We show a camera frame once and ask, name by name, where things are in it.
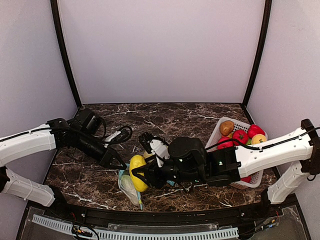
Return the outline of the small clear zip bag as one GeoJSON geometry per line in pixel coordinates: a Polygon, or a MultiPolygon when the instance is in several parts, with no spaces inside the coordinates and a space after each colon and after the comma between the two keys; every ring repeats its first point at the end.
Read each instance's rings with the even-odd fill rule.
{"type": "Polygon", "coordinates": [[[138,192],[133,184],[133,181],[129,172],[130,165],[126,164],[125,170],[119,170],[118,172],[118,187],[129,198],[130,202],[138,206],[140,210],[143,210],[143,202],[141,199],[141,193],[138,192]]]}

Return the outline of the white toy radish green leaves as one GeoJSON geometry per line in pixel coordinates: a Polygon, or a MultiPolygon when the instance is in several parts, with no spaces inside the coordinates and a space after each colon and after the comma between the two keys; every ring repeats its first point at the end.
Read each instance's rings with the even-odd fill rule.
{"type": "Polygon", "coordinates": [[[140,192],[135,189],[132,179],[129,175],[122,175],[118,180],[118,186],[119,189],[129,198],[133,205],[139,206],[141,204],[140,192]]]}

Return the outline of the large clear zip bag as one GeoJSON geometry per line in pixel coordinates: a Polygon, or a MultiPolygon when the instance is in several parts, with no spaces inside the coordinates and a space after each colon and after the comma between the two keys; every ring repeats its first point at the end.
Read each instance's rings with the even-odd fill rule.
{"type": "Polygon", "coordinates": [[[166,183],[174,185],[182,182],[178,178],[178,173],[174,172],[174,162],[170,160],[167,145],[153,149],[150,153],[145,150],[142,156],[146,164],[138,174],[149,187],[161,189],[166,183]]]}

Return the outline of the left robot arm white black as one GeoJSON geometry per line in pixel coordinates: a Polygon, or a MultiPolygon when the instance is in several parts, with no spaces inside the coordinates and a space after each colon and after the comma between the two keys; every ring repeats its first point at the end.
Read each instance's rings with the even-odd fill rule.
{"type": "Polygon", "coordinates": [[[112,146],[128,141],[133,133],[132,128],[125,125],[110,135],[98,137],[95,134],[100,127],[107,128],[105,120],[85,108],[72,119],[56,118],[33,129],[2,137],[0,192],[44,207],[63,203],[65,199],[57,187],[34,182],[7,167],[9,163],[26,156],[61,148],[76,148],[96,160],[101,167],[125,170],[125,162],[112,146]]]}

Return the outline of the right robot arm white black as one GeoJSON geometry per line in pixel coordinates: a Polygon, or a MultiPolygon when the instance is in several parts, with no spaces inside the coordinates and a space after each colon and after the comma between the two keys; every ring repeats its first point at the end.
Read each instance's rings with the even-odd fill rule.
{"type": "Polygon", "coordinates": [[[223,187],[262,170],[288,163],[280,179],[268,187],[261,201],[278,205],[304,180],[320,173],[318,128],[304,119],[296,130],[254,145],[239,143],[219,149],[218,144],[204,147],[201,140],[181,136],[171,143],[148,132],[139,137],[150,159],[131,166],[130,174],[149,187],[162,188],[166,182],[204,183],[223,187]]]}

